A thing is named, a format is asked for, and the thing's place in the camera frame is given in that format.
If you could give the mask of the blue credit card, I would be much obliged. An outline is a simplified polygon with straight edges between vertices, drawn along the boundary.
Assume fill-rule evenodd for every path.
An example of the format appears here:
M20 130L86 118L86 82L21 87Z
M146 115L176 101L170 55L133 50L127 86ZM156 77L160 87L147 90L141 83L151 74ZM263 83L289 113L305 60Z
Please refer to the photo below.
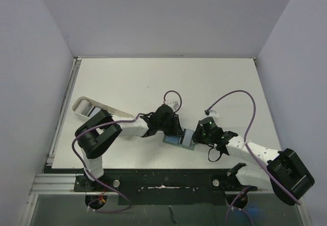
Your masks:
M181 137L178 137L178 136L166 136L166 138L165 138L165 142L167 142L169 144L174 144L174 145L180 144L180 140L181 140Z

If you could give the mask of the silver grey credit card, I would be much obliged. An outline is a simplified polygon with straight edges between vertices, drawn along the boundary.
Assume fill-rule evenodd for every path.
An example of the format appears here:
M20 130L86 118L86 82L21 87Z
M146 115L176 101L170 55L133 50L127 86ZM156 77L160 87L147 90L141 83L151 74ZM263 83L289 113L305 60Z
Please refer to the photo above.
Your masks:
M181 139L181 145L185 147L192 147L193 142L192 142L192 136L193 136L194 131L190 129L185 129L184 130L184 136Z

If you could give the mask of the green card holder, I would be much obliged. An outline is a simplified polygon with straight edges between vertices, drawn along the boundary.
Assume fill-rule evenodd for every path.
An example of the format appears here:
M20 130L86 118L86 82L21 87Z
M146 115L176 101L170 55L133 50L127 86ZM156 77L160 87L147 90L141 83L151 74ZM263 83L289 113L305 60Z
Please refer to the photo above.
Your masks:
M193 130L183 129L183 134L181 136L164 135L163 142L174 145L179 148L194 150L195 143L192 140L193 134L194 134Z

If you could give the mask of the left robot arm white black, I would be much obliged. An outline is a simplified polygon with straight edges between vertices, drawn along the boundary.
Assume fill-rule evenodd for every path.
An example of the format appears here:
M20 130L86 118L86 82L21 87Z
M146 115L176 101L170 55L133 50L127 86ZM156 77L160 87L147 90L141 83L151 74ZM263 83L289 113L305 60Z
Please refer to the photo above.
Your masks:
M162 104L155 112L139 113L136 117L119 117L107 110L100 110L75 131L79 147L82 149L86 185L93 191L104 185L102 155L117 137L150 137L158 131L166 136L183 135L176 112L178 102Z

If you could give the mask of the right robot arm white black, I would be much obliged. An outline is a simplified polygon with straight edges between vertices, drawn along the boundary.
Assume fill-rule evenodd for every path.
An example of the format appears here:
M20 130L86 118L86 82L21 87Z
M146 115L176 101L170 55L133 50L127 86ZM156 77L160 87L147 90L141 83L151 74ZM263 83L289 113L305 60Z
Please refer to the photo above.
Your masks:
M232 131L223 131L212 117L198 121L192 140L207 144L220 154L244 160L227 173L230 188L254 186L273 191L285 204L295 205L315 184L300 157L292 149L276 150L245 142Z

